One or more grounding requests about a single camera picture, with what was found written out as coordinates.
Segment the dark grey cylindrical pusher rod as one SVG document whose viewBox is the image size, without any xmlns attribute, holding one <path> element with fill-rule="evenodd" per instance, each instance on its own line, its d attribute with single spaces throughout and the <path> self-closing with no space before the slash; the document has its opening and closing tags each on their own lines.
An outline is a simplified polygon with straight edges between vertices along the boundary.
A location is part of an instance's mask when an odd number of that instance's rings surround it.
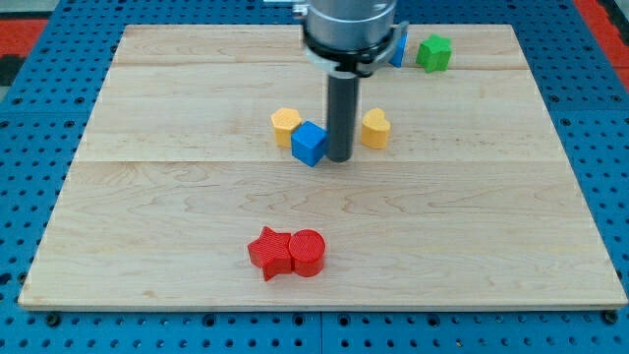
<svg viewBox="0 0 629 354">
<path fill-rule="evenodd" d="M 360 80 L 327 78 L 327 157 L 344 162 L 353 152 Z"/>
</svg>

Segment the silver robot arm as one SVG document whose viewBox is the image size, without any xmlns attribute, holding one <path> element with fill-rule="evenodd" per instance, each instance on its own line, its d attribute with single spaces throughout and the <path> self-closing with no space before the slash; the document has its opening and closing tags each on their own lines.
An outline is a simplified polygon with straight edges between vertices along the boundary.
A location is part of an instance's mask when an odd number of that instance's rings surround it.
<svg viewBox="0 0 629 354">
<path fill-rule="evenodd" d="M 326 75 L 326 156 L 345 162 L 353 154 L 360 80 L 397 52 L 409 23 L 396 24 L 396 0 L 268 0 L 290 7 L 302 28 L 307 58 Z"/>
</svg>

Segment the blue block behind arm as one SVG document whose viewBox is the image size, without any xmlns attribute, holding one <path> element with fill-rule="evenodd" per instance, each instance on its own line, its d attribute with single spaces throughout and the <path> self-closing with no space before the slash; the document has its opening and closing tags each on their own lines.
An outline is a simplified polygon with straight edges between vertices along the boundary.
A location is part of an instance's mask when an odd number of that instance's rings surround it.
<svg viewBox="0 0 629 354">
<path fill-rule="evenodd" d="M 396 68 L 401 68 L 404 60 L 408 34 L 404 33 L 398 39 L 393 55 L 389 59 L 389 64 Z"/>
</svg>

